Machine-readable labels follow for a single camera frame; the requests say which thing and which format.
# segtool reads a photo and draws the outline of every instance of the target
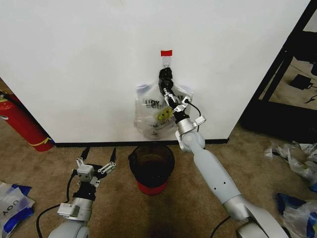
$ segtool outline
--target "yellow smiley face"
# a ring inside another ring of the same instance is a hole
[[[168,107],[165,108],[159,115],[158,115],[158,119],[159,120],[166,120],[169,119],[172,116],[172,108]]]

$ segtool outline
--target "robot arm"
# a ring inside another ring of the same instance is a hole
[[[79,177],[80,187],[73,195],[71,203],[61,203],[57,213],[66,219],[54,229],[49,238],[87,238],[89,230],[87,223],[92,214],[92,205],[96,188],[101,179],[111,173],[115,167],[115,151],[113,150],[110,162],[105,166],[85,164],[83,158],[76,159],[78,169],[75,174]]]
[[[200,116],[192,122],[185,109],[189,97],[182,102],[175,97],[168,81],[171,81],[170,68],[164,68],[160,72],[159,86],[164,95],[166,103],[173,108],[178,131],[176,138],[182,151],[192,152],[194,162],[207,182],[214,195],[223,204],[225,210],[235,220],[249,221],[240,227],[236,233],[238,238],[288,238],[279,223],[265,209],[253,205],[247,201],[238,190],[236,184],[221,165],[217,157],[208,150],[205,150],[205,140],[202,135],[194,131],[196,127],[204,123],[206,119]]]

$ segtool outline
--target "red fire extinguisher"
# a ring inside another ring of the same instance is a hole
[[[37,151],[47,151],[54,146],[52,140],[15,95],[4,94],[0,91],[0,117]]]

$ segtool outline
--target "cable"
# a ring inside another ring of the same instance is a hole
[[[311,102],[311,101],[314,101],[314,100],[315,100],[314,97],[317,97],[317,95],[312,96],[307,102],[305,102],[305,104],[306,104],[306,103],[309,103],[309,102]]]
[[[69,180],[68,180],[67,188],[66,188],[66,199],[67,199],[67,200],[66,200],[64,203],[69,202],[69,187],[70,187],[70,184],[71,184],[71,181],[72,181],[73,177],[74,177],[76,174],[77,174],[77,171],[76,171],[76,170],[73,170],[73,172],[72,172],[72,174],[71,174],[71,176],[70,176],[70,178],[69,178]],[[36,231],[37,231],[37,233],[38,233],[39,238],[43,238],[43,235],[42,235],[41,229],[40,229],[40,218],[41,218],[41,216],[43,216],[43,215],[44,215],[46,212],[48,212],[49,210],[54,209],[54,208],[56,208],[56,207],[59,207],[59,205],[60,205],[60,204],[55,205],[55,206],[50,207],[50,208],[47,208],[47,209],[45,209],[43,212],[41,212],[41,213],[38,215],[38,217],[37,217],[37,219],[36,219]]]
[[[216,227],[215,227],[215,229],[212,231],[212,234],[211,234],[211,236],[210,236],[210,238],[212,238],[213,237],[213,235],[216,233],[216,231],[218,230],[218,228],[223,224],[223,223],[225,223],[226,221],[228,221],[230,219],[230,217],[228,216],[228,217],[226,217],[224,220],[222,220]]]
[[[190,102],[188,101],[188,99],[185,101],[185,103],[188,103],[189,105],[191,105],[192,107],[194,107],[194,108],[199,112],[199,116],[202,115],[202,113],[200,112],[200,110],[199,110],[194,104],[190,103]]]

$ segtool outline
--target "crumpled plastic bag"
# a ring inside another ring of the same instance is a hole
[[[193,97],[188,88],[174,85],[174,94],[180,102],[186,95]],[[144,84],[137,87],[134,125],[145,138],[160,140],[174,134],[177,130],[172,108],[169,107],[159,91],[159,84]]]
[[[317,143],[316,144],[299,144],[302,151],[311,161],[317,162]]]
[[[317,201],[278,193],[277,208],[292,238],[317,238]]]
[[[282,157],[289,164],[289,167],[293,172],[310,181],[309,189],[313,192],[317,192],[317,162],[314,161],[312,157],[307,157],[308,160],[304,163],[299,162],[291,155],[290,149],[294,147],[295,146],[290,144],[278,146],[272,143],[272,146],[264,151],[264,155],[268,158],[272,158],[273,155]]]
[[[9,237],[21,220],[34,213],[34,201],[26,196],[30,189],[27,186],[10,185],[0,181],[1,238]]]

